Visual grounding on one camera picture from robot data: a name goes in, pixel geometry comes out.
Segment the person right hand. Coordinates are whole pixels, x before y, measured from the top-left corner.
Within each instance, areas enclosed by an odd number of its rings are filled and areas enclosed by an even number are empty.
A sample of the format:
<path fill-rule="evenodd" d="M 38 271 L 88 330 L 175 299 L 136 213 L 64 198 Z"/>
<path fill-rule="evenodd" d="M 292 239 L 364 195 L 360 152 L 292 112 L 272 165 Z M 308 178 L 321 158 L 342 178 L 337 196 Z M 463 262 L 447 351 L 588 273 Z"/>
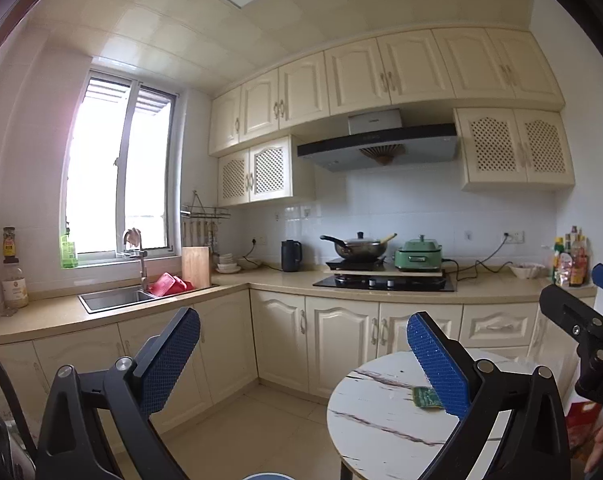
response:
<path fill-rule="evenodd" d="M 594 471 L 594 469 L 597 468 L 597 466 L 599 466 L 599 463 L 601 463 L 602 460 L 603 460 L 603 425 L 594 437 L 594 445 L 593 445 L 592 452 L 586 461 L 585 473 L 591 474 L 591 472 Z"/>

